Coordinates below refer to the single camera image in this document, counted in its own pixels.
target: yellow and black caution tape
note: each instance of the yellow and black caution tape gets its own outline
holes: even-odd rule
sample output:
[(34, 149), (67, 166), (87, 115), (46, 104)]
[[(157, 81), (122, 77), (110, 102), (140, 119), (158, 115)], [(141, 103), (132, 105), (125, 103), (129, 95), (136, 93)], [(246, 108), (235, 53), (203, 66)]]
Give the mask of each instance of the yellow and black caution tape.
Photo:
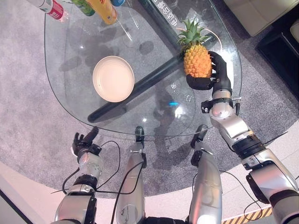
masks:
[[(269, 215), (272, 214), (272, 208), (271, 207), (264, 208), (264, 209), (262, 209), (262, 211), (263, 211), (263, 213), (262, 213), (261, 218), (269, 216)], [(246, 213), (246, 217), (248, 219), (256, 219), (257, 217), (260, 216), (260, 212), (261, 212), (261, 210)], [(243, 223), (247, 223), (247, 222), (250, 221), (247, 218), (245, 218), (244, 215), (241, 215), (241, 216), (238, 216), (238, 217), (234, 217), (234, 218), (224, 220), (224, 221), (222, 221), (222, 224), (243, 224)]]

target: pineapple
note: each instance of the pineapple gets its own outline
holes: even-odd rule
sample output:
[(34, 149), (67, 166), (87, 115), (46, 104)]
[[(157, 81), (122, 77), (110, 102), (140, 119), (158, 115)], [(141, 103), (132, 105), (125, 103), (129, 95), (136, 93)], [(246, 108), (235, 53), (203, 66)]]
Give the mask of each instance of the pineapple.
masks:
[(198, 28), (198, 23), (194, 24), (194, 20), (183, 21), (186, 25), (186, 30), (181, 30), (179, 39), (182, 45), (182, 52), (184, 56), (184, 71), (186, 75), (190, 74), (192, 77), (211, 77), (212, 62), (207, 49), (202, 46), (202, 43), (207, 36), (200, 36), (200, 32), (204, 28)]

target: white bowl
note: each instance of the white bowl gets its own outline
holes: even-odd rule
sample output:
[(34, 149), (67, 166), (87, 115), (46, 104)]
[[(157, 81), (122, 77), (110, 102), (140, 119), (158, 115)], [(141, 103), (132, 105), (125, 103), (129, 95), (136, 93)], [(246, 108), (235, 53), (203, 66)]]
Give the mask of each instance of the white bowl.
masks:
[(134, 83), (133, 70), (121, 57), (104, 57), (94, 67), (93, 86), (106, 101), (123, 101), (131, 94)]

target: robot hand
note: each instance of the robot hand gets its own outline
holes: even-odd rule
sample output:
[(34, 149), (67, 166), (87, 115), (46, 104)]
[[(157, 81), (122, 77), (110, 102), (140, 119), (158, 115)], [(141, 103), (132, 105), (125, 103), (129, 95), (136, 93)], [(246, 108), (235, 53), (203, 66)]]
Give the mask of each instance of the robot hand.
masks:
[(232, 93), (230, 80), (227, 75), (226, 62), (223, 58), (213, 51), (209, 51), (209, 55), (212, 59), (212, 68), (216, 73), (212, 73), (211, 78), (194, 78), (191, 75), (187, 75), (186, 80), (188, 85), (195, 90), (209, 90), (213, 88), (213, 93), (226, 89)]

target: beverage can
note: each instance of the beverage can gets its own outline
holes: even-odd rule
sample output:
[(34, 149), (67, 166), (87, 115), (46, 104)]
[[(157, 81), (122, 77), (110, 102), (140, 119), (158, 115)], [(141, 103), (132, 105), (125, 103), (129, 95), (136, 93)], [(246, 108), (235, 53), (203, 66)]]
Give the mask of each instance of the beverage can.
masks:
[(71, 0), (85, 15), (92, 16), (95, 11), (85, 0)]
[(49, 14), (54, 19), (59, 20), (64, 14), (64, 8), (55, 0), (27, 0), (32, 5)]
[(86, 0), (89, 5), (97, 12), (107, 24), (116, 22), (117, 13), (110, 0)]
[(111, 0), (112, 5), (114, 6), (121, 6), (125, 0)]
[(59, 20), (64, 14), (64, 8), (62, 8), (62, 6), (59, 3), (53, 0), (53, 7), (48, 14), (52, 16), (54, 19)]

